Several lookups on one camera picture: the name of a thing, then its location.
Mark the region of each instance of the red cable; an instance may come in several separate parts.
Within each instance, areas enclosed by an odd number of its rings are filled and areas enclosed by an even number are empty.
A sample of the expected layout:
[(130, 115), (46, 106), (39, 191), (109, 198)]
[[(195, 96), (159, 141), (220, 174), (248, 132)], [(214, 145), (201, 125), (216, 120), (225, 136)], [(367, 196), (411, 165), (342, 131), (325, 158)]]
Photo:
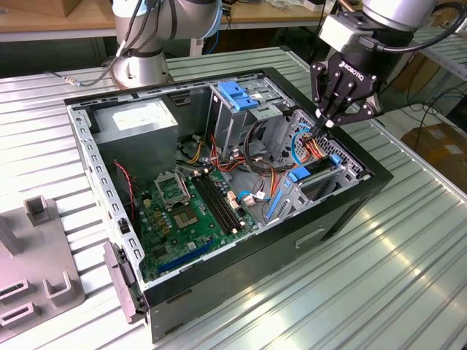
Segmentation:
[(133, 221), (134, 220), (134, 203), (133, 203), (134, 197), (133, 197), (133, 186), (131, 185), (130, 175), (125, 170), (125, 168), (122, 167), (119, 163), (114, 162), (113, 165), (116, 166), (117, 168), (119, 168), (123, 172), (123, 175), (125, 175), (126, 181), (128, 183), (128, 187), (130, 187), (131, 221)]

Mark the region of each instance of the aluminum profile table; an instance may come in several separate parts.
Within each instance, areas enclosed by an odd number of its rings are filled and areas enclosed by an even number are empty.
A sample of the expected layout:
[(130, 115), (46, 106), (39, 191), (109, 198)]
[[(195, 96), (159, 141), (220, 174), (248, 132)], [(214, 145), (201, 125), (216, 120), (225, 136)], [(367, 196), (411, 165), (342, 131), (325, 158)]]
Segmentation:
[[(309, 73), (279, 48), (169, 61), (176, 80), (273, 66), (309, 96)], [(101, 69), (70, 72), (90, 80)], [(54, 198), (86, 301), (0, 349), (151, 349), (126, 324), (102, 257), (107, 240), (55, 77), (0, 80), (0, 211)], [(159, 349), (461, 349), (467, 340), (466, 196), (376, 123), (345, 128), (394, 174), (340, 234), (156, 344)]]
[[(414, 41), (421, 44), (438, 36), (444, 30), (444, 28), (422, 28), (415, 34)], [(438, 44), (422, 50), (421, 53), (462, 80), (467, 80), (467, 37), (450, 35)]]

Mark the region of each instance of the metal bracket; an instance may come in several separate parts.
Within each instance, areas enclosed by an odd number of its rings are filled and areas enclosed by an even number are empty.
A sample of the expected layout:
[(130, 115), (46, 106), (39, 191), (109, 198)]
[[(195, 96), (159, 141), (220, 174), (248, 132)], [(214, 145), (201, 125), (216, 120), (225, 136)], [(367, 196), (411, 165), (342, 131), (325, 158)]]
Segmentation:
[(52, 286), (47, 279), (43, 279), (45, 297), (49, 299), (54, 306), (60, 306), (68, 303), (74, 299), (74, 288), (73, 283), (70, 281), (68, 273), (63, 272), (63, 279), (65, 280), (65, 288), (59, 289), (57, 286)]
[(125, 314), (127, 323), (133, 324), (145, 317), (147, 308), (143, 299), (138, 301), (139, 305), (135, 306), (134, 297), (130, 292), (130, 285), (136, 283), (133, 272), (128, 261), (123, 264), (118, 261), (115, 250), (117, 246), (110, 242), (104, 245), (104, 261), (110, 273), (110, 278), (117, 291), (118, 300)]
[(8, 226), (5, 218), (0, 215), (0, 244), (8, 250), (10, 257), (23, 251), (21, 241), (15, 236), (13, 230)]
[(7, 303), (11, 303), (18, 298), (21, 298), (24, 295), (32, 292), (33, 290), (33, 286), (29, 284), (27, 279), (10, 284), (9, 286), (6, 286), (0, 290), (0, 303), (6, 305)]
[(26, 215), (33, 226), (44, 224), (52, 219), (47, 201), (41, 195), (26, 199), (23, 205)]
[(0, 315), (0, 326), (11, 330), (39, 314), (39, 309), (32, 302), (29, 302)]

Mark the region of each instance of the blue latch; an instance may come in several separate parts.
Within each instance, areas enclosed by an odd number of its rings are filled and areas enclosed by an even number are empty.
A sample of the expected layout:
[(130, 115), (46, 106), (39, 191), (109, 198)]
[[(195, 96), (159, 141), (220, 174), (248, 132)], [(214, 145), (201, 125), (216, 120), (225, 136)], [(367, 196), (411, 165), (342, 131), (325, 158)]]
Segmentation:
[(331, 161), (338, 166), (341, 163), (341, 158), (338, 155), (332, 155)]
[(225, 98), (233, 104), (237, 111), (244, 111), (259, 106), (259, 103), (253, 100), (244, 88), (236, 82), (220, 82), (218, 84), (220, 92)]
[(308, 170), (306, 170), (303, 166), (297, 169), (293, 169), (289, 173), (289, 177), (293, 182), (302, 180), (310, 175), (311, 173)]

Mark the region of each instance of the cardboard box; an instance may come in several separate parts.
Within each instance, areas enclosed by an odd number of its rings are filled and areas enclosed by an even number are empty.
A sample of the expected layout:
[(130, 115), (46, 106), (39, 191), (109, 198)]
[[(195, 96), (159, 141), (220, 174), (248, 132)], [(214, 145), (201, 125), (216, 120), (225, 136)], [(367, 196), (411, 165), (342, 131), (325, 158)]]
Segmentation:
[(56, 17), (66, 17), (81, 0), (0, 0), (0, 7), (24, 9)]
[[(402, 137), (402, 142), (414, 149), (419, 128)], [(467, 193), (467, 140), (448, 124), (422, 128), (415, 150), (436, 170)]]
[(446, 157), (434, 164), (437, 171), (467, 193), (467, 157)]
[[(402, 137), (402, 142), (414, 149), (419, 128)], [(416, 152), (430, 164), (452, 155), (467, 156), (467, 140), (448, 124), (422, 128)]]

